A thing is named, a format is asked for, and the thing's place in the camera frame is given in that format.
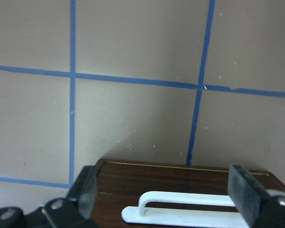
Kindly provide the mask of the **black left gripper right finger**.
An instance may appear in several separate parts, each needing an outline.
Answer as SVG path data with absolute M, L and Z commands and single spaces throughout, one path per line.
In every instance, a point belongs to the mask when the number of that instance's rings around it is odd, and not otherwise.
M 228 174 L 228 195 L 250 228 L 270 199 L 267 190 L 242 165 L 231 164 Z

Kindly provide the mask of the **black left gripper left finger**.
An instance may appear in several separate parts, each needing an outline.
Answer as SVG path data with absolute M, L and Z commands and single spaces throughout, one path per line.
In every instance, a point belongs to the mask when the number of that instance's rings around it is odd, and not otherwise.
M 84 166 L 77 176 L 66 198 L 72 202 L 79 213 L 90 218 L 97 197 L 97 180 L 94 166 Z

